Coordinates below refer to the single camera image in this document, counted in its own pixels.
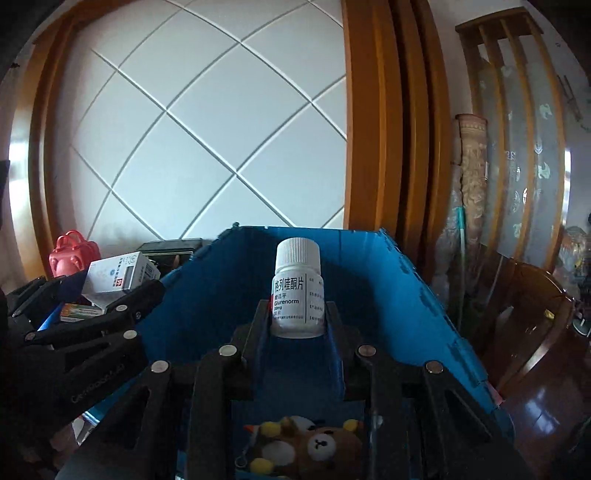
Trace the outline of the white medicine carton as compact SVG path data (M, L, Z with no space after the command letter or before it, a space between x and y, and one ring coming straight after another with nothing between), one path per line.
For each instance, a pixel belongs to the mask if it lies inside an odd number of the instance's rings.
M105 310L136 287L159 278L157 267L139 251L109 257L90 264L82 296Z

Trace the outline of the white medicine bottle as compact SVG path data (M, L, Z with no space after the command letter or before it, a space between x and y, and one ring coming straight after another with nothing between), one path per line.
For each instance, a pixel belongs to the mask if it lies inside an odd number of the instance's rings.
M320 247L310 239L287 238L276 248L270 331L284 339L312 339L325 333Z

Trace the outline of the dark framed picture box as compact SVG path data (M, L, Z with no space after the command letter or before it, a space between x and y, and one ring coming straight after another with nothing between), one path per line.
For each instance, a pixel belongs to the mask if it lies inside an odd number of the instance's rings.
M198 250L209 244L211 240L200 238L162 240L145 242L138 247L138 251L150 260L163 278L188 262Z

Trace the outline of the red toy handbag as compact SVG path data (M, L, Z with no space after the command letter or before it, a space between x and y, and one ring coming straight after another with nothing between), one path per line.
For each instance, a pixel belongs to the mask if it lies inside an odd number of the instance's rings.
M101 259L98 245L86 240L77 230L59 236L49 254L49 266L54 277L70 276L84 271L93 261Z

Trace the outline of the blue plastic storage crate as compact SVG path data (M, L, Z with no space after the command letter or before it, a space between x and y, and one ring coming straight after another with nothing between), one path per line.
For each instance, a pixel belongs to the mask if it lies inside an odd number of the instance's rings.
M383 232L277 227L225 231L163 279L161 303L132 328L140 335L146 364L123 384L126 391L157 361L193 365L228 344L238 327L252 322L259 302L266 300L269 323L252 365L252 392L232 404L233 460L249 443L246 425L290 416L322 426L341 427L348 419L363 422L363 402L346 401L342 395L341 361L326 320L325 333L317 338L271 334L276 248L293 237L310 239L320 247L325 311L329 302L335 303L344 325L356 328L363 342L398 362L444 364L493 414L513 443L512 422L496 405L471 346L410 260Z

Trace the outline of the brown bear plush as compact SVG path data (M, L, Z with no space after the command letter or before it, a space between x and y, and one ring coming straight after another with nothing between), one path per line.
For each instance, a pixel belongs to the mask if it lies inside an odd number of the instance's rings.
M246 425L250 439L235 467L283 479L359 479L363 467L363 422L322 426L301 416Z

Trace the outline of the wooden chair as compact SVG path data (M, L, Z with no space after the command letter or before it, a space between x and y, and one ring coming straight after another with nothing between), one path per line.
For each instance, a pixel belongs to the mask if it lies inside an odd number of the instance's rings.
M487 251L465 327L488 382L506 399L557 345L575 301L546 270Z

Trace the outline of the rolled patterned carpet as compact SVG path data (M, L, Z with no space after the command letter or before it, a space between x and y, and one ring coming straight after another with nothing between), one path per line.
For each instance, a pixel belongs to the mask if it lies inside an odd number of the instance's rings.
M459 279L454 262L465 263L468 284L475 277L488 190L487 126L487 120L479 115L455 117L452 190L446 223L436 244L436 269L431 281L431 289L444 305L449 303L453 284Z

